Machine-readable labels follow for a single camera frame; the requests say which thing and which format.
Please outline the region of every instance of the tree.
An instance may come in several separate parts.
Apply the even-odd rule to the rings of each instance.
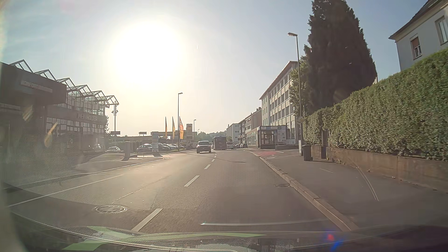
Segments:
[[[294,114],[296,116],[301,116],[300,115],[300,110],[299,110],[299,87],[301,88],[300,90],[300,98],[302,100],[302,106],[305,107],[305,115],[310,115],[310,111],[312,111],[314,109],[314,105],[311,103],[310,101],[310,86],[308,85],[308,79],[307,79],[307,74],[308,74],[308,59],[306,56],[302,56],[300,57],[300,86],[298,83],[298,75],[297,75],[297,68],[293,69],[291,71],[291,73],[289,74],[292,81],[292,85],[289,88],[289,98],[290,101],[292,102],[292,104],[294,104],[294,108],[295,111],[291,111],[294,112]]]
[[[104,125],[104,132],[109,134],[109,116],[106,116],[106,125]]]
[[[375,63],[359,20],[345,0],[313,0],[308,59],[308,113],[333,106],[353,91],[370,86]]]

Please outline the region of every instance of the road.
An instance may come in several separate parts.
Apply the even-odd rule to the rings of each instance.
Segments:
[[[7,193],[7,204],[15,213],[62,228],[107,226],[145,233],[340,230],[285,183],[247,150],[185,151],[14,190]],[[127,210],[97,211],[108,205]]]

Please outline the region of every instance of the black trash bin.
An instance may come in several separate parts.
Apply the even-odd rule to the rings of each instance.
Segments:
[[[312,161],[311,157],[311,145],[302,145],[302,153],[304,161]]]

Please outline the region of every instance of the street lamp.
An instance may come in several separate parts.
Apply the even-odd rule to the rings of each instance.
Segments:
[[[194,142],[194,121],[195,121],[196,119],[194,119],[193,120],[193,142]]]
[[[297,46],[297,82],[299,83],[299,113],[300,117],[302,117],[302,98],[300,96],[300,90],[302,89],[300,85],[300,56],[299,56],[299,40],[298,35],[292,32],[288,33],[288,36],[296,37],[296,46]],[[303,155],[302,145],[303,145],[303,124],[300,122],[300,154]]]
[[[179,131],[179,135],[177,137],[177,151],[180,151],[181,149],[181,123],[179,121],[179,96],[183,94],[182,92],[177,94],[177,130]]]

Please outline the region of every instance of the hedge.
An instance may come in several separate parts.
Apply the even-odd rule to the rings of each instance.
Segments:
[[[306,118],[304,138],[330,146],[448,159],[448,49]]]

